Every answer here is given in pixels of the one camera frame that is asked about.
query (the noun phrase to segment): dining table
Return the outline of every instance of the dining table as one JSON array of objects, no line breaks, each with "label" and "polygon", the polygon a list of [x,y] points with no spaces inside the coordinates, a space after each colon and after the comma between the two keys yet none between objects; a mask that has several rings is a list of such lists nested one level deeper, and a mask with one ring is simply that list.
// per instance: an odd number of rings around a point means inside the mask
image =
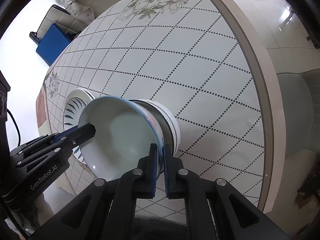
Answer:
[{"label": "dining table", "polygon": [[[83,30],[49,68],[36,103],[39,133],[63,132],[66,98],[161,103],[176,118],[175,157],[201,178],[224,178],[264,213],[284,165],[285,122],[275,69],[233,0],[121,0]],[[96,177],[72,155],[65,175],[75,195]],[[186,225],[181,199],[138,199],[136,216]]]}]

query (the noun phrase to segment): floor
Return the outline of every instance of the floor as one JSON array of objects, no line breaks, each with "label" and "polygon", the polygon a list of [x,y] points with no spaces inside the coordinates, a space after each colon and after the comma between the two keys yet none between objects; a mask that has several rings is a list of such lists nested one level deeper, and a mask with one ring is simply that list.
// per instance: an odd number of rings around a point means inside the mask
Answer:
[{"label": "floor", "polygon": [[[290,15],[290,5],[285,0],[234,1],[256,29],[277,73],[301,73],[319,67],[320,50],[316,50],[312,42],[306,40],[306,30],[296,15]],[[48,69],[46,63],[35,53],[36,44],[28,34],[37,30],[52,4],[60,5],[61,2],[32,0],[0,40],[1,71],[11,85],[8,108],[19,126],[21,143],[38,137],[35,101]],[[7,133],[10,149],[13,149],[18,137],[10,118],[7,122]],[[296,190],[309,173],[316,157],[317,154],[314,152],[303,150],[285,160],[274,209],[267,214],[290,237],[293,237],[306,222],[312,221],[318,212],[318,207],[313,202],[300,210],[294,202]],[[44,194],[54,211],[61,207],[55,204],[52,196],[67,195],[66,192],[60,192],[55,184]]]},{"label": "floor", "polygon": [[319,68],[320,50],[307,41],[307,31],[285,0],[234,0],[266,47],[276,73]]}]

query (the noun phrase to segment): blue-rimmed bowl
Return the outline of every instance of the blue-rimmed bowl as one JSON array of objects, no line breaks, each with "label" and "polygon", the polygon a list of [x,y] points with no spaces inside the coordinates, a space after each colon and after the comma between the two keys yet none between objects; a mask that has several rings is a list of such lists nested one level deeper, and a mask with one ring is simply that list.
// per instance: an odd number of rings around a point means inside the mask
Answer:
[{"label": "blue-rimmed bowl", "polygon": [[78,127],[91,123],[95,136],[80,145],[92,172],[106,181],[118,179],[137,167],[149,154],[150,144],[158,147],[157,178],[163,163],[164,136],[156,118],[134,102],[114,96],[92,100],[82,111]]}]

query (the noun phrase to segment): metal screw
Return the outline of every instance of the metal screw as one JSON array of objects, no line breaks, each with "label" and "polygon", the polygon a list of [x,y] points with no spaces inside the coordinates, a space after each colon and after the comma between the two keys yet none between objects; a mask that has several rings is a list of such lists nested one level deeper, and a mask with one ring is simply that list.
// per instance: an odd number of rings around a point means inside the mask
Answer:
[{"label": "metal screw", "polygon": [[134,174],[134,175],[141,175],[142,174],[142,169],[134,169],[133,171],[132,171],[132,173]]},{"label": "metal screw", "polygon": [[103,179],[96,179],[94,181],[94,184],[97,186],[97,187],[100,187],[104,184],[104,180]]},{"label": "metal screw", "polygon": [[180,175],[187,175],[188,174],[188,170],[186,170],[186,169],[180,169],[178,172]]},{"label": "metal screw", "polygon": [[219,186],[225,186],[227,184],[225,179],[217,179],[217,184]]}]

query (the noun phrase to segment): bowl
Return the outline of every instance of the bowl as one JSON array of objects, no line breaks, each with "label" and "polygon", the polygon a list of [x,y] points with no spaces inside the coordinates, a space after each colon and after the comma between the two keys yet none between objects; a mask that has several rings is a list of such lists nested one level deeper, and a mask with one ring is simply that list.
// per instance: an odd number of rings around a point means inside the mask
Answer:
[{"label": "bowl", "polygon": [[149,154],[150,144],[158,147],[157,178],[162,169],[164,137],[157,119],[134,102],[114,96],[92,100],[82,111],[78,127],[91,123],[93,138],[80,145],[92,172],[107,181],[120,178],[137,167]]},{"label": "bowl", "polygon": [[181,140],[180,128],[173,114],[162,104],[146,100],[130,100],[147,109],[158,121],[164,136],[164,144],[169,144],[172,156],[175,156]]}]

